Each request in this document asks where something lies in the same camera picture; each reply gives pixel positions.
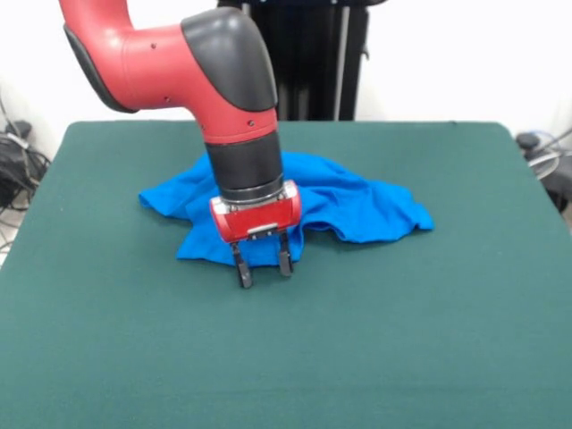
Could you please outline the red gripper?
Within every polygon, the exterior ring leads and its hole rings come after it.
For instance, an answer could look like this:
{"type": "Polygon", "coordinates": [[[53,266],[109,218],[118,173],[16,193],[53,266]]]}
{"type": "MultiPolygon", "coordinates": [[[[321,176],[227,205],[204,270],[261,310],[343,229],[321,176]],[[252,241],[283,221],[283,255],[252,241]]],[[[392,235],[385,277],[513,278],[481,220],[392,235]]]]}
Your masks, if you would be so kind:
{"type": "Polygon", "coordinates": [[[221,197],[209,201],[211,216],[223,241],[231,243],[231,251],[238,272],[240,286],[249,289],[253,285],[250,269],[237,241],[280,233],[279,267],[282,276],[293,274],[290,240],[287,231],[300,223],[301,197],[293,180],[284,182],[282,189],[263,202],[250,205],[233,205],[221,197]]]}

